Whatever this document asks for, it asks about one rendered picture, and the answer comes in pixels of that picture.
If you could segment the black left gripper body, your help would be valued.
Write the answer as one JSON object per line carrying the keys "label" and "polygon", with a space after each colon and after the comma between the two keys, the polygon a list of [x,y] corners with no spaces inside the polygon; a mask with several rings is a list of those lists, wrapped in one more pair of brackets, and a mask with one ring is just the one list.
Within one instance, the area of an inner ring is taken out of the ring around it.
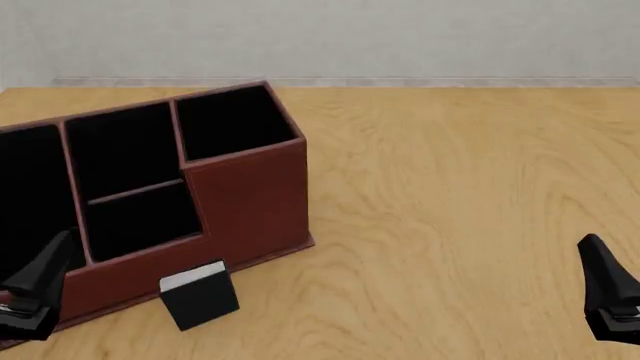
{"label": "black left gripper body", "polygon": [[63,290],[42,298],[0,290],[0,341],[44,341],[60,321]]}

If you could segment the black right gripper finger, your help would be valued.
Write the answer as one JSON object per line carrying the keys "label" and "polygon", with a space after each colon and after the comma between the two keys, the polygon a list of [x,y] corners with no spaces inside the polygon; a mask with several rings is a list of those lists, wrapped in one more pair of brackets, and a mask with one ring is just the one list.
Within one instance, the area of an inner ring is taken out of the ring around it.
{"label": "black right gripper finger", "polygon": [[585,278],[585,310],[635,311],[640,281],[614,257],[605,242],[590,233],[577,245]]}

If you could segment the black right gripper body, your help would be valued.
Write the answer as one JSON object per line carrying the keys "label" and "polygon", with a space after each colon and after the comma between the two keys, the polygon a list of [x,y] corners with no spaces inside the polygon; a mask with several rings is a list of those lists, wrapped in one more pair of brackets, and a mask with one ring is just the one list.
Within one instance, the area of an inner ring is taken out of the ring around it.
{"label": "black right gripper body", "polygon": [[584,305],[584,314],[598,341],[640,342],[640,304]]}

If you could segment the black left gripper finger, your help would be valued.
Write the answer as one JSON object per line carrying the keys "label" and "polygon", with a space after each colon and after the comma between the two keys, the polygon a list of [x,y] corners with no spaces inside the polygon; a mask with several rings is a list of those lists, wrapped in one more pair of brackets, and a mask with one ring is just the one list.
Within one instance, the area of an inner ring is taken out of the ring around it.
{"label": "black left gripper finger", "polygon": [[62,231],[30,263],[0,283],[0,290],[19,297],[60,297],[72,255],[72,231]]}

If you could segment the black book with white pages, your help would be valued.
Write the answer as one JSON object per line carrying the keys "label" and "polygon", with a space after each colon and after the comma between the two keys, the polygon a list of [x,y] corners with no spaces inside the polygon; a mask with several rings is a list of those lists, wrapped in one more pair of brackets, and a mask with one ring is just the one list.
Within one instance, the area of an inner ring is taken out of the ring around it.
{"label": "black book with white pages", "polygon": [[222,259],[161,278],[159,290],[181,332],[240,309],[230,272]]}

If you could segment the red-brown desk caddy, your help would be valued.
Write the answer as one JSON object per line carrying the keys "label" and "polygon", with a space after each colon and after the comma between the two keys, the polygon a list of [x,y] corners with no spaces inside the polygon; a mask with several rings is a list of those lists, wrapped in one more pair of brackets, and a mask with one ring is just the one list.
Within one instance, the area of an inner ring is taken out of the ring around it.
{"label": "red-brown desk caddy", "polygon": [[308,248],[306,138],[266,82],[0,125],[0,283],[65,230],[54,330]]}

